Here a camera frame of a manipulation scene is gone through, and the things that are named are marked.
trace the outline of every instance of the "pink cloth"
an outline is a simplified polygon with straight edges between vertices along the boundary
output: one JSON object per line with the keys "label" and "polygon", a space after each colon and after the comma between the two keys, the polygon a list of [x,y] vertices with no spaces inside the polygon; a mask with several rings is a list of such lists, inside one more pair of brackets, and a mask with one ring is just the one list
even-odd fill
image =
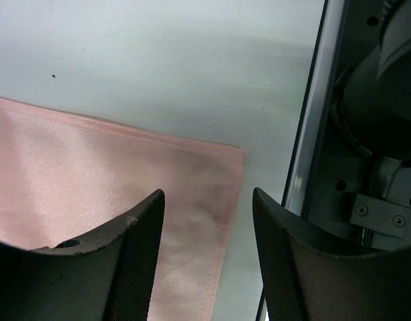
{"label": "pink cloth", "polygon": [[210,320],[242,151],[0,98],[0,240],[53,247],[166,193],[149,320]]}

